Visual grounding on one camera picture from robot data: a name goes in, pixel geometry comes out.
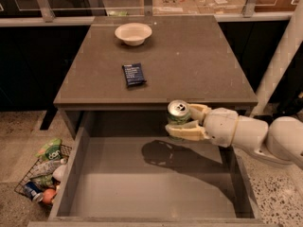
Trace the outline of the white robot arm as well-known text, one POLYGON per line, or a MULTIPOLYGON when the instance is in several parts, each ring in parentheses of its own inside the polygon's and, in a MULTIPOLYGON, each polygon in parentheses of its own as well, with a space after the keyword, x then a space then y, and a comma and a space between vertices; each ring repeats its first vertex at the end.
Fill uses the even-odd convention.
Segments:
POLYGON ((260 82, 258 105, 249 116, 226 108, 211 109, 203 104, 173 100, 168 105, 169 136, 239 148, 268 165, 295 164, 303 168, 303 122, 290 116, 281 116, 270 124, 258 119, 303 41, 302 13, 300 2, 260 82))

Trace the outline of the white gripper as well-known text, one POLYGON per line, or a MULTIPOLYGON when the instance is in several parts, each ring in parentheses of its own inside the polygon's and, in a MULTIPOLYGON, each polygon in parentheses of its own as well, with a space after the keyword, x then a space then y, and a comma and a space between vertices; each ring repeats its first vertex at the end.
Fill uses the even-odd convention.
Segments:
POLYGON ((165 126, 170 136, 191 141, 209 141, 216 146, 229 147, 238 121, 238 113, 226 108, 211 108, 204 104, 190 104, 190 116, 194 121, 186 124, 165 126))

